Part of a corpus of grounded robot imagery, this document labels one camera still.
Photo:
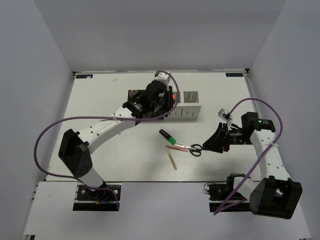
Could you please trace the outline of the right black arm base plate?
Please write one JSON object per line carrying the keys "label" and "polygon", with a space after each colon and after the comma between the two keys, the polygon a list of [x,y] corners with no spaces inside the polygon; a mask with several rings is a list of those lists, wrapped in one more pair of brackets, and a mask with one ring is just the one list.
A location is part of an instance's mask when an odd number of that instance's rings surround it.
{"label": "right black arm base plate", "polygon": [[[207,182],[203,185],[203,191],[208,195],[209,211],[211,213],[214,213],[232,192],[232,190],[227,189],[226,182]],[[249,202],[246,200],[240,204],[227,208],[222,212],[250,212]]]}

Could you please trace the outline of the black handled scissors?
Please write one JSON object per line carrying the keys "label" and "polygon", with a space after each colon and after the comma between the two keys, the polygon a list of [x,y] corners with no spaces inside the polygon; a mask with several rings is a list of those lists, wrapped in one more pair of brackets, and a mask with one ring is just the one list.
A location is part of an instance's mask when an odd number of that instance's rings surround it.
{"label": "black handled scissors", "polygon": [[183,144],[174,144],[176,147],[180,147],[183,149],[187,149],[191,155],[193,155],[194,157],[200,157],[202,154],[202,146],[200,144],[192,144],[190,146],[188,145],[183,145]]}

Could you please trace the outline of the slim orange pen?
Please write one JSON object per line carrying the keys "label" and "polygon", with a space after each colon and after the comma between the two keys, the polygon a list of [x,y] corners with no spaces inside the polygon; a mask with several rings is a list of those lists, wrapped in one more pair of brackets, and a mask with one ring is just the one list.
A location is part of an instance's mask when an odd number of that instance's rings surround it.
{"label": "slim orange pen", "polygon": [[165,145],[165,148],[171,149],[171,150],[176,150],[176,151],[181,151],[181,152],[188,152],[188,150],[186,148],[178,147],[178,146],[174,146],[174,145]]}

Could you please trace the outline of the white double pen holder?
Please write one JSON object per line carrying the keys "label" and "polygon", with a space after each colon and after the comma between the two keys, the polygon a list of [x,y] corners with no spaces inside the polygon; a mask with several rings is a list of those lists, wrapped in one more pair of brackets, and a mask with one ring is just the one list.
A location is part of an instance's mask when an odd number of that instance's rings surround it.
{"label": "white double pen holder", "polygon": [[197,120],[201,111],[199,93],[197,91],[183,91],[180,93],[180,103],[171,112],[168,121],[189,121]]}

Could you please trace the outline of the black double pen holder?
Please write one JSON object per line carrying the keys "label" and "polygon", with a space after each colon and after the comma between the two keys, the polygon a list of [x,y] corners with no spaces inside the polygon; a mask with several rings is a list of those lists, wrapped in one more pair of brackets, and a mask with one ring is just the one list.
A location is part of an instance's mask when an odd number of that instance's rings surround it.
{"label": "black double pen holder", "polygon": [[150,119],[152,117],[152,111],[154,109],[153,103],[157,100],[152,100],[145,90],[138,90],[139,96],[136,98],[130,98],[128,91],[127,102],[123,106],[131,111],[131,115],[136,119]]}

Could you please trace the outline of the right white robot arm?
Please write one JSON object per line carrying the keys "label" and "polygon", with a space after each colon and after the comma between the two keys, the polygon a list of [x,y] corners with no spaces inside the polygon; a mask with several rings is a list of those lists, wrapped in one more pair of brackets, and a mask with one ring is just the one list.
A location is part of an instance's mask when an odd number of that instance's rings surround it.
{"label": "right white robot arm", "polygon": [[259,118],[256,112],[241,116],[241,126],[232,123],[232,116],[221,109],[215,133],[202,145],[203,150],[215,153],[228,152],[231,145],[252,145],[256,156],[261,158],[258,166],[260,181],[254,182],[245,174],[232,173],[225,183],[207,186],[211,211],[218,209],[218,202],[228,200],[232,211],[250,211],[254,215],[291,219],[303,189],[300,182],[293,181],[281,159],[274,123]]}

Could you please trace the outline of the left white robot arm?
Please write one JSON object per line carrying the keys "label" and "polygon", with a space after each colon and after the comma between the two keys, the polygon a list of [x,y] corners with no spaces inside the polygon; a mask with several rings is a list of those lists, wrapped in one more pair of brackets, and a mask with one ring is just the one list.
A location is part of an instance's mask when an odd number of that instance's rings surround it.
{"label": "left white robot arm", "polygon": [[93,167],[91,154],[106,141],[140,123],[141,119],[163,119],[173,108],[172,87],[153,80],[144,90],[131,96],[110,120],[101,120],[80,131],[67,130],[62,137],[58,157],[73,177],[89,186],[88,193],[99,200],[105,196],[102,177]]}

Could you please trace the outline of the green cap black highlighter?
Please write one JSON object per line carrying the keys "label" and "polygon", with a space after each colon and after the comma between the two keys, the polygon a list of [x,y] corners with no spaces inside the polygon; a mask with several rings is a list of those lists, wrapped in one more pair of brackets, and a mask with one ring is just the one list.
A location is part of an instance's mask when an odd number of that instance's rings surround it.
{"label": "green cap black highlighter", "polygon": [[160,129],[160,130],[159,130],[159,133],[160,133],[170,144],[174,145],[174,144],[177,142],[177,140],[176,140],[174,137],[172,137],[169,133],[167,133],[165,130]]}

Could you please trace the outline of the slim yellow pen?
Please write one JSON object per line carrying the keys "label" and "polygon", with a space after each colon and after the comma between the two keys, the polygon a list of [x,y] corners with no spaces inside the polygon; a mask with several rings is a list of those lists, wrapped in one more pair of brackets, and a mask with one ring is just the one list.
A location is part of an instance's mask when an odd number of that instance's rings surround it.
{"label": "slim yellow pen", "polygon": [[170,162],[171,162],[174,170],[177,170],[176,163],[175,163],[175,161],[174,161],[174,159],[173,159],[173,156],[172,156],[172,154],[171,154],[171,152],[170,152],[170,150],[169,150],[168,148],[166,148],[166,152],[167,152],[167,154],[168,154],[168,157],[169,157],[169,159],[170,159]]}

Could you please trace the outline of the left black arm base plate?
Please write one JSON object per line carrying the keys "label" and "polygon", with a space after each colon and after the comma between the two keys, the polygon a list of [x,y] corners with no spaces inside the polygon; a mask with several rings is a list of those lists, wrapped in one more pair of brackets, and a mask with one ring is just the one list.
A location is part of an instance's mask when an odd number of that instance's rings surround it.
{"label": "left black arm base plate", "polygon": [[121,198],[121,183],[107,183],[103,187],[112,190],[92,191],[83,185],[78,185],[74,197],[73,211],[85,212],[118,212],[118,204],[120,205]]}

